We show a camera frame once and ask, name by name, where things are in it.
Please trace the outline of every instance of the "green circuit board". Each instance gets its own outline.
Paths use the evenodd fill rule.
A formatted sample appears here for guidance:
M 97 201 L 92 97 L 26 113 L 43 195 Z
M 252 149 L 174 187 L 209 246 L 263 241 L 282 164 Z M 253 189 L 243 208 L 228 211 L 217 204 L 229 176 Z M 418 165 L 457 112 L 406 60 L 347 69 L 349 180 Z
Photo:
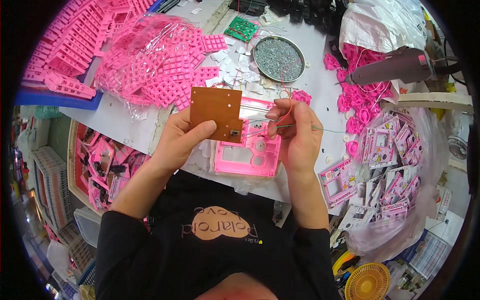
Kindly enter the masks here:
M 224 33 L 244 42 L 250 42 L 257 29 L 258 25 L 240 17 L 235 17 Z

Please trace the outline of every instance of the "yellow fan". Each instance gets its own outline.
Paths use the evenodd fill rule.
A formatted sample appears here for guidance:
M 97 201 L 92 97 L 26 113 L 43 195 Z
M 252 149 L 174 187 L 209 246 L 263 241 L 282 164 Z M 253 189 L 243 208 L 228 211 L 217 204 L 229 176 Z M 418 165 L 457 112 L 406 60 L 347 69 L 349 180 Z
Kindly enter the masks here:
M 364 264 L 348 278 L 346 300 L 381 300 L 390 285 L 390 272 L 383 264 Z

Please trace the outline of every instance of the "person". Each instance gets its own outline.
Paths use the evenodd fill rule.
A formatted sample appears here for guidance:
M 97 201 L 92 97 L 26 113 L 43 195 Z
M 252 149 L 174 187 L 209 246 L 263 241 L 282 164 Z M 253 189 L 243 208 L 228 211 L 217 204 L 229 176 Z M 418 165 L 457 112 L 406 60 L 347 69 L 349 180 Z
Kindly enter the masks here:
M 215 130 L 189 130 L 190 111 L 169 117 L 158 146 L 102 216 L 95 294 L 103 299 L 276 300 L 340 299 L 332 273 L 328 211 L 313 170 L 323 131 L 303 102 L 276 99 L 266 117 L 290 127 L 279 158 L 285 166 L 293 234 L 275 226 L 273 201 L 181 168 Z M 156 207 L 150 233 L 143 224 Z

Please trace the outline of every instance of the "hand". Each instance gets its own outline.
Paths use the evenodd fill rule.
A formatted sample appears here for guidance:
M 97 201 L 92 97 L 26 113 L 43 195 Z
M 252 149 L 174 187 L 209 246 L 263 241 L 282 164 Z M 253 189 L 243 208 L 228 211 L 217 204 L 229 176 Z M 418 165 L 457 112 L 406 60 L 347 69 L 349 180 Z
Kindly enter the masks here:
M 152 156 L 153 167 L 163 172 L 174 172 L 187 161 L 193 147 L 207 139 L 216 130 L 213 120 L 205 121 L 189 131 L 190 107 L 171 115 Z
M 281 120 L 291 109 L 282 122 L 268 123 L 268 136 L 274 139 L 277 134 L 282 137 L 280 160 L 285 165 L 288 174 L 311 175 L 320 151 L 323 136 L 323 125 L 313 110 L 304 102 L 290 99 L 275 99 L 274 106 L 265 117 L 271 120 Z M 292 125 L 291 127 L 273 128 Z

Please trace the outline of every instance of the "round metal tray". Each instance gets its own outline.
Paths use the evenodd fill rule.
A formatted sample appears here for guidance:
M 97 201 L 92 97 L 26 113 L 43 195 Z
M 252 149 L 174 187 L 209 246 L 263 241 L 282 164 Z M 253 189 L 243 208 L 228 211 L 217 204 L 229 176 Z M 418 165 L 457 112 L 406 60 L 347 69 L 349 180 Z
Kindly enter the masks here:
M 283 36 L 266 36 L 266 37 L 264 37 L 264 38 L 261 38 L 261 39 L 255 44 L 255 47 L 253 48 L 253 60 L 255 61 L 255 63 L 257 62 L 257 61 L 256 61 L 256 58 L 255 58 L 255 51 L 256 51 L 256 49 L 257 49 L 257 45 L 260 44 L 260 43 L 262 43 L 262 42 L 265 41 L 265 40 L 268 40 L 268 39 L 279 39 L 279 40 L 285 41 L 285 42 L 289 43 L 289 44 L 297 51 L 297 53 L 298 53 L 299 56 L 300 56 L 301 63 L 302 63 L 300 75 L 299 75 L 297 78 L 295 78 L 295 79 L 288 80 L 288 81 L 287 81 L 287 80 L 284 80 L 283 82 L 293 82 L 293 81 L 299 79 L 299 78 L 303 75 L 303 72 L 305 72 L 305 57 L 303 56 L 303 53 L 302 53 L 302 51 L 300 50 L 300 48 L 299 48 L 297 45 L 295 45 L 294 42 L 292 42 L 291 40 L 289 40 L 289 39 L 287 39 L 287 38 L 284 38 Z M 263 75 L 265 75 L 266 77 L 270 78 L 271 80 L 280 82 L 279 79 L 275 79 L 275 78 L 270 77 L 264 70 L 262 70 L 262 68 L 260 68 L 260 66 L 258 66 L 258 70 L 259 70 L 260 72 L 262 72 Z

